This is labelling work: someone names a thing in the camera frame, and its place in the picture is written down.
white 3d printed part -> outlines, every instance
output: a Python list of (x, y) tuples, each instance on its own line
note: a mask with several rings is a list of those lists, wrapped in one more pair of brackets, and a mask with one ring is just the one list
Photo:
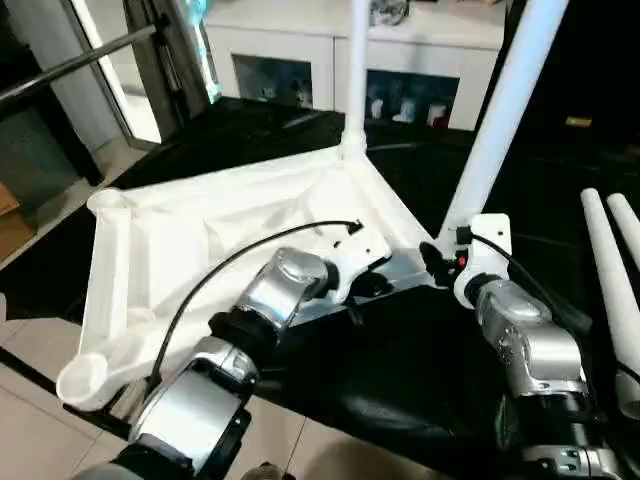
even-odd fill
[[(58, 396), (83, 410), (104, 406), (123, 385), (148, 375), (191, 287), (233, 251), (273, 233), (360, 220), (391, 247), (391, 261), (377, 271), (396, 289), (427, 279), (417, 246), (430, 237), (363, 153), (342, 160), (338, 148), (329, 148), (129, 191), (107, 189), (88, 206), (97, 227), (80, 348), (57, 381)], [(163, 369), (208, 334), (211, 316), (235, 302), (278, 247), (322, 255), (347, 239), (344, 227), (320, 227), (238, 259), (193, 299)], [(296, 322), (336, 309), (312, 302)]]

white cylinder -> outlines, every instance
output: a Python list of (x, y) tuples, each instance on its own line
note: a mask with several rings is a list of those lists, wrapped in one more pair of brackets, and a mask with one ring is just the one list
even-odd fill
[(568, 0), (529, 0), (438, 237), (455, 254), (455, 229), (482, 212), (547, 58)]
[(367, 96), (367, 33), (369, 31), (370, 0), (351, 3), (351, 52), (349, 56), (349, 100), (342, 144), (366, 146), (364, 109)]
[(640, 220), (621, 193), (609, 195), (607, 203), (629, 247), (633, 261), (640, 269)]
[[(580, 198), (616, 358), (640, 372), (640, 310), (627, 271), (598, 192), (589, 188)], [(622, 413), (640, 419), (640, 385), (620, 372), (616, 376), (616, 392)]]

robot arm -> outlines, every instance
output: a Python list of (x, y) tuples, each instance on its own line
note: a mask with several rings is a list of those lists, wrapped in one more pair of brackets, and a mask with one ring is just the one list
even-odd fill
[(508, 217), (478, 215), (469, 229), (459, 241), (468, 249), (457, 268), (446, 271), (456, 299), (475, 310), (505, 367), (519, 423), (518, 460), (535, 478), (622, 478), (613, 452), (591, 425), (578, 344), (553, 321), (548, 306), (509, 280), (508, 260), (476, 239), (510, 253)]
[(245, 405), (260, 369), (299, 307), (314, 298), (341, 303), (351, 283), (390, 253), (367, 229), (328, 252), (328, 260), (278, 249), (231, 310), (213, 316), (211, 336), (153, 391), (130, 445), (76, 480), (224, 478), (251, 420)]

tile floor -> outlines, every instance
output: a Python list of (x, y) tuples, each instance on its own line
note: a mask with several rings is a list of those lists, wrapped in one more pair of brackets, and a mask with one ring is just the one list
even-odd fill
[[(80, 327), (60, 319), (0, 324), (0, 345), (55, 378), (74, 355)], [(427, 480), (435, 472), (254, 397), (253, 421), (227, 475), (268, 461), (298, 480)], [(0, 480), (65, 479), (113, 458), (124, 442), (64, 411), (58, 399), (0, 366)]]

black surface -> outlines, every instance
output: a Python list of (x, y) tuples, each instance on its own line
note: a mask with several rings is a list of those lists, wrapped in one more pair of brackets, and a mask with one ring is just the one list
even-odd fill
[[(115, 185), (131, 188), (336, 145), (342, 126), (336, 113), (223, 99)], [(377, 123), (367, 124), (367, 134), (373, 164), (436, 234), (472, 134)], [(594, 351), (605, 360), (610, 346), (579, 192), (620, 189), (640, 210), (639, 183), (637, 164), (615, 154), (521, 138), (487, 205), (509, 214), (516, 258), (594, 317), (602, 347)], [(94, 225), (81, 209), (0, 272), (10, 317), (46, 312), (81, 320)], [(450, 293), (425, 287), (377, 300), (361, 317), (359, 327), (340, 314), (290, 330), (259, 394), (449, 474), (476, 477), (478, 462), (490, 470), (504, 382), (472, 314)]]

